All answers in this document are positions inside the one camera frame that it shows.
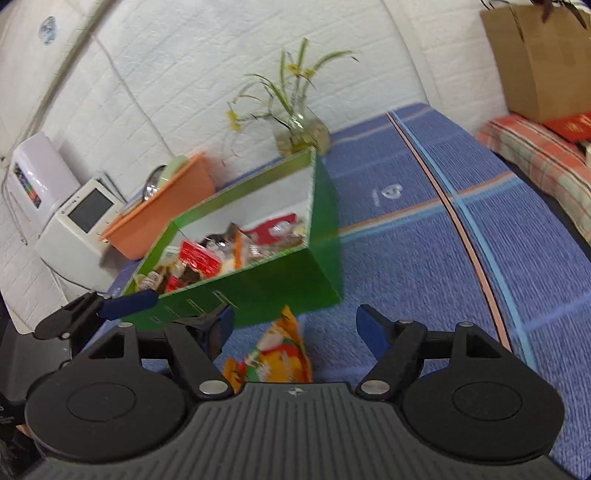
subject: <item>logo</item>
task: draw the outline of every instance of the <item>logo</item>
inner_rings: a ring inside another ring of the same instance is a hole
[[[56,39],[56,18],[47,17],[39,27],[39,38],[44,45],[51,45]]]
[[[302,390],[300,387],[293,387],[293,388],[290,388],[287,391],[287,393],[289,393],[289,395],[292,395],[293,397],[298,397],[299,395],[306,393],[306,391]]]

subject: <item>orange plastic container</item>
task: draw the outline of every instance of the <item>orange plastic container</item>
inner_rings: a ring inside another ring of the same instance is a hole
[[[118,217],[100,238],[107,239],[130,260],[139,260],[170,220],[214,192],[207,159],[204,154],[196,154],[150,200]]]

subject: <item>cardboard box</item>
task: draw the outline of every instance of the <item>cardboard box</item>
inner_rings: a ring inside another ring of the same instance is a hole
[[[235,308],[237,327],[276,319],[284,305],[294,314],[341,300],[335,187],[316,151],[304,150],[222,190],[175,218],[150,249],[136,274],[148,274],[165,247],[223,232],[230,222],[248,229],[295,212],[307,221],[304,243],[231,273],[162,295],[149,310],[124,318],[142,330],[161,329],[180,317],[209,312],[221,303]],[[135,280],[125,294],[135,291]]]
[[[591,110],[591,31],[564,7],[542,23],[542,7],[480,13],[510,111],[545,122]]]

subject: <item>vase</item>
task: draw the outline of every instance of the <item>vase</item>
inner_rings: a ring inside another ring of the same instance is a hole
[[[330,148],[330,132],[308,107],[300,108],[293,115],[276,115],[272,122],[277,150],[282,157],[314,147],[320,155]]]

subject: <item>green cardboard box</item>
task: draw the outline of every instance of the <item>green cardboard box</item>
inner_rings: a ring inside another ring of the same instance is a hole
[[[176,318],[229,303],[235,308],[235,325],[241,327],[278,318],[286,304],[294,314],[300,314],[338,303],[342,282],[336,191],[314,149],[267,167],[176,217],[135,273],[148,274],[164,249],[183,239],[199,241],[223,232],[230,222],[248,229],[291,212],[307,220],[306,240],[299,246],[164,294],[154,308],[124,320],[139,329],[157,330]],[[125,294],[134,291],[132,279]]]

